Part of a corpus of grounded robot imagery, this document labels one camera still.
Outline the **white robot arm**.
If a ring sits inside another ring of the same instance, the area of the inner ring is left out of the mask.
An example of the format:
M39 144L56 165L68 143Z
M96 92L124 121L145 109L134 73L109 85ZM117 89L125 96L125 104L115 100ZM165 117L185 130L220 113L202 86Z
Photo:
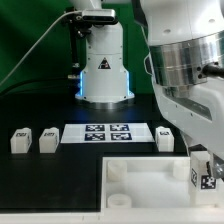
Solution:
M224 0L70 0L89 19L129 2L148 28L152 84L161 114L204 146L210 175L224 180Z

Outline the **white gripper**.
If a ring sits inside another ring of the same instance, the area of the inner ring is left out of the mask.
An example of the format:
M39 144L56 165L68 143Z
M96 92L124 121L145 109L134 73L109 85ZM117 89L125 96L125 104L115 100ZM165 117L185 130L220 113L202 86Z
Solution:
M209 77L207 82L191 86L186 98L176 98L168 89L152 86L162 116L182 131L194 144L210 153L210 170L215 179L224 181L224 79Z

